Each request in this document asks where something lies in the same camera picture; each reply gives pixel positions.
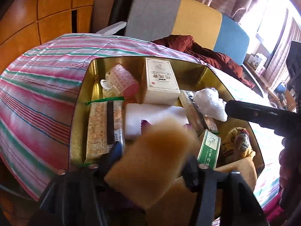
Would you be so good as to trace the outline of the person right hand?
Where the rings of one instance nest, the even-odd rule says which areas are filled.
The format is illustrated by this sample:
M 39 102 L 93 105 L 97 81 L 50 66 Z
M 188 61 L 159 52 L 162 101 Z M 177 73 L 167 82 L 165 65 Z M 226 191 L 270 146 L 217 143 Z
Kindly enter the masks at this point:
M 289 179 L 292 177 L 294 170 L 300 164 L 300 154 L 294 152 L 287 146 L 279 154 L 280 164 L 280 186 L 284 189 L 289 184 Z

